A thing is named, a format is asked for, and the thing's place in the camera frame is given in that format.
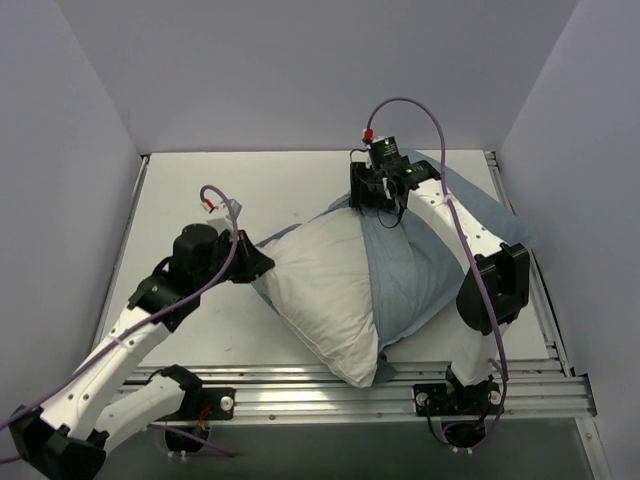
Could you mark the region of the white pillow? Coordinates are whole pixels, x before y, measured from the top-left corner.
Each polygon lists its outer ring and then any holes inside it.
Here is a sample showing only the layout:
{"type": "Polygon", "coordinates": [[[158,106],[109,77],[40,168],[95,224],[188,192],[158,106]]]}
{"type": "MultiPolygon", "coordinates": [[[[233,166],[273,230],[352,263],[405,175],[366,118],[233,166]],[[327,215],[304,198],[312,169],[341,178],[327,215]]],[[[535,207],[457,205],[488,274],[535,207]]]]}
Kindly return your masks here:
{"type": "Polygon", "coordinates": [[[258,249],[275,267],[253,283],[255,290],[334,375],[353,387],[371,386],[380,343],[357,214],[339,208],[258,249]]]}

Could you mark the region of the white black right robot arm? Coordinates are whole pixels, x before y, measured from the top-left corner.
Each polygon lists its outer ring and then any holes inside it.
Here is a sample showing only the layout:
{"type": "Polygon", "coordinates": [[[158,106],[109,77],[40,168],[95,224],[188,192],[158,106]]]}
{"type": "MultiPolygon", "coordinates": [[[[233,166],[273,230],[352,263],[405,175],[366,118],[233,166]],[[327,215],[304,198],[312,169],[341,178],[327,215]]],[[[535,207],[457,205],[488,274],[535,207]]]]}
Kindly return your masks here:
{"type": "Polygon", "coordinates": [[[366,130],[363,143],[369,159],[350,166],[350,205],[412,213],[467,271],[455,299],[465,325],[450,365],[456,380],[443,390],[450,409],[467,412],[480,400],[477,385],[503,357],[503,333],[529,302],[529,251],[483,225],[448,189],[444,168],[410,161],[392,136],[366,130]]]}

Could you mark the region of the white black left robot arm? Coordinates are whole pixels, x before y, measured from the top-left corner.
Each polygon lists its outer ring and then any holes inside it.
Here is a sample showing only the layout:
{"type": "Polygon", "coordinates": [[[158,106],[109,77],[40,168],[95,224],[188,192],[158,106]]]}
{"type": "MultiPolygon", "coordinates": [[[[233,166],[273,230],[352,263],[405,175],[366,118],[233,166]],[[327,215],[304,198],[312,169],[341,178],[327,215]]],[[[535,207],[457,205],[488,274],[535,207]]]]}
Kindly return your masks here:
{"type": "Polygon", "coordinates": [[[19,457],[48,479],[92,479],[107,455],[163,418],[210,413],[214,400],[198,375],[171,365],[126,398],[114,395],[141,361],[226,281],[251,283],[275,266],[243,230],[186,226],[172,253],[129,298],[110,334],[58,391],[19,408],[7,423],[19,457]]]}

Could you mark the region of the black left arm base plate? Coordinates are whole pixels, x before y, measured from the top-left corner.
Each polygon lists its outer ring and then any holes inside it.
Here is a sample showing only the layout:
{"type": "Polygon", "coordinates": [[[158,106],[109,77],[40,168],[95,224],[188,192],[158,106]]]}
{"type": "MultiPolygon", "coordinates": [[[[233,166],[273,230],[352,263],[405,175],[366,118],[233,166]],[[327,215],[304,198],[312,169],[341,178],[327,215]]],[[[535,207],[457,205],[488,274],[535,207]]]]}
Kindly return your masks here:
{"type": "Polygon", "coordinates": [[[227,421],[234,417],[236,391],[230,387],[197,387],[187,390],[178,408],[160,421],[227,421]]]}

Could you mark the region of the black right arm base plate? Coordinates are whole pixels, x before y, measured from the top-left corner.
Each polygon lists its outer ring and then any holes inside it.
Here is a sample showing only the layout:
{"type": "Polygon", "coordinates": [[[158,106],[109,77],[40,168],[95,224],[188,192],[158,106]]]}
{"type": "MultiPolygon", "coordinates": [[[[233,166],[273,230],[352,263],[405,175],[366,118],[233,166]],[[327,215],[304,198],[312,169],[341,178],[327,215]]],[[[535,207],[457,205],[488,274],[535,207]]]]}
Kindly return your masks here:
{"type": "Polygon", "coordinates": [[[482,417],[497,413],[501,391],[494,382],[461,387],[450,382],[415,384],[415,413],[419,417],[482,417]]]}

